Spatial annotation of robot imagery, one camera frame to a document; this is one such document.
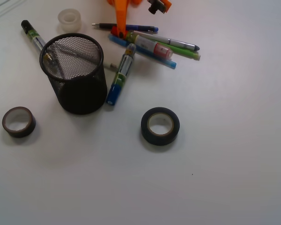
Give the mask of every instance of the blue pen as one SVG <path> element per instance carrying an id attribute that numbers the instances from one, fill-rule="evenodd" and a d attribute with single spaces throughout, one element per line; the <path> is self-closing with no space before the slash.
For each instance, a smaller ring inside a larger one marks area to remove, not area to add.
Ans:
<path id="1" fill-rule="evenodd" d="M 111 85 L 111 89 L 108 93 L 106 102 L 110 105 L 115 105 L 118 96 L 125 84 L 129 69 L 133 64 L 133 56 L 136 52 L 136 45 L 130 44 L 126 48 L 125 54 L 122 57 L 118 72 L 116 73 Z"/>
<path id="2" fill-rule="evenodd" d="M 117 26 L 116 23 L 93 23 L 92 26 L 101 28 L 101 29 L 107 29 L 111 30 L 113 26 Z M 136 31 L 153 31 L 158 32 L 158 27 L 153 26 L 139 26 L 139 25 L 126 25 L 126 30 L 136 30 Z"/>
<path id="3" fill-rule="evenodd" d="M 121 45 L 123 47 L 127 47 L 129 45 L 129 42 L 127 42 L 125 40 L 122 40 L 122 39 L 120 39 L 120 38 L 118 38 L 118 37 L 116 37 L 116 36 L 114 36 L 112 34 L 108 35 L 108 38 L 109 38 L 110 41 L 115 42 L 115 43 L 117 43 L 117 44 L 119 44 L 119 45 Z M 144 49 L 142 47 L 136 46 L 136 51 L 141 53 L 141 54 L 144 54 L 144 55 L 146 55 L 146 56 L 148 56 L 150 58 L 153 58 L 153 59 L 161 62 L 162 64 L 164 64 L 164 65 L 166 65 L 166 66 L 168 66 L 168 67 L 170 67 L 172 69 L 176 68 L 177 63 L 175 63 L 175 62 L 173 62 L 171 60 L 165 60 L 164 58 L 159 57 L 158 55 L 155 55 L 154 53 L 148 51 L 147 49 Z"/>

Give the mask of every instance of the clear tape roll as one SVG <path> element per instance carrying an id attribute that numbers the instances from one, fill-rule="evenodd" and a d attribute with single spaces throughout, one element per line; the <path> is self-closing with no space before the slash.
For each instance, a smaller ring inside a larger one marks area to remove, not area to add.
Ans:
<path id="1" fill-rule="evenodd" d="M 58 20 L 66 33 L 77 32 L 81 28 L 81 15 L 76 9 L 62 10 L 58 15 Z"/>

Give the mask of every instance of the orange object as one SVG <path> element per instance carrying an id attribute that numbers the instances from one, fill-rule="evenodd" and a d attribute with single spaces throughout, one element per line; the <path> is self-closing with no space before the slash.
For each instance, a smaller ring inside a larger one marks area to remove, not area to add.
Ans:
<path id="1" fill-rule="evenodd" d="M 168 10 L 169 10 L 169 8 L 171 7 L 172 3 L 170 3 L 168 0 L 160 0 L 160 1 L 161 1 L 161 2 L 164 4 L 164 6 L 166 7 L 165 12 L 167 13 Z"/>
<path id="2" fill-rule="evenodd" d="M 126 31 L 126 15 L 127 7 L 130 0 L 107 0 L 109 4 L 114 5 L 116 8 L 117 15 L 117 28 L 118 28 L 118 37 L 124 38 Z M 131 0 L 133 4 L 140 4 L 142 0 Z"/>

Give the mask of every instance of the green highlighter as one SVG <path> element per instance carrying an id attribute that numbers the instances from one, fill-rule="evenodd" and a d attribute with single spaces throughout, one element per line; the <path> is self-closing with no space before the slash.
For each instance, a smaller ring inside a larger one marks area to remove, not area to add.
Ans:
<path id="1" fill-rule="evenodd" d="M 159 41 L 158 41 L 158 43 L 160 43 L 160 44 L 170 48 L 175 53 L 179 53 L 181 55 L 186 55 L 186 56 L 192 57 L 195 60 L 200 60 L 200 58 L 201 58 L 201 56 L 198 53 L 192 52 L 190 50 L 186 50 L 186 49 L 182 49 L 182 48 L 177 48 L 177 47 L 174 47 L 174 46 L 171 46 L 171 45 L 167 45 L 167 44 L 159 42 Z"/>

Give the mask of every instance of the brown tape roll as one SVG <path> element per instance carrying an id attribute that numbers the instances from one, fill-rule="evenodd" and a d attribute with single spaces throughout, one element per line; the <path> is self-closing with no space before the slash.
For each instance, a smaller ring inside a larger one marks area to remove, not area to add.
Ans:
<path id="1" fill-rule="evenodd" d="M 4 115 L 2 126 L 12 137 L 26 137 L 36 127 L 36 120 L 29 109 L 16 107 Z"/>

